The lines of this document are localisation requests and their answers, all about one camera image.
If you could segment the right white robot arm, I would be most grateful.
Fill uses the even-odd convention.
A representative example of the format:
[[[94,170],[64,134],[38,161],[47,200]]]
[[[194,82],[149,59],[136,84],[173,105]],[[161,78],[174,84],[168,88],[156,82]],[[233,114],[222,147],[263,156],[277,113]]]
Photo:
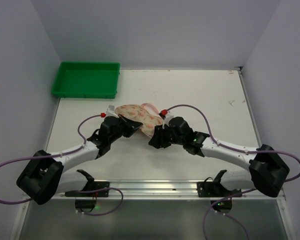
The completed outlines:
[[[268,145],[260,148],[244,147],[213,140],[207,133],[194,131],[182,117],[173,117],[168,123],[154,128],[150,146],[161,149],[180,145],[194,156],[214,158],[240,167],[239,170],[221,170],[214,182],[225,190],[256,189],[276,198],[290,169]]]

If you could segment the floral fabric laundry bag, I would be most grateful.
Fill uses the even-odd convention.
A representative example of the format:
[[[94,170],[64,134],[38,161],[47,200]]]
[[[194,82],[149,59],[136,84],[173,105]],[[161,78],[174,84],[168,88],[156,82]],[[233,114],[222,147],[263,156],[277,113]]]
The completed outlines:
[[[150,138],[154,135],[155,127],[164,122],[157,108],[150,103],[125,104],[116,107],[114,112],[129,120],[142,123],[140,131]]]

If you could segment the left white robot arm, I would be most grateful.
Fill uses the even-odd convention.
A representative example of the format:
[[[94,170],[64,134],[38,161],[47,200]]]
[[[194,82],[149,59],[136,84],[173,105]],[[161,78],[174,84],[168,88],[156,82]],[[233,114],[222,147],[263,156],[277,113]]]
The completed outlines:
[[[56,154],[37,151],[21,172],[16,185],[38,205],[45,204],[58,193],[91,194],[96,190],[94,178],[81,169],[72,173],[68,171],[101,158],[111,149],[113,142],[121,137],[131,137],[142,125],[122,115],[107,116],[82,145]]]

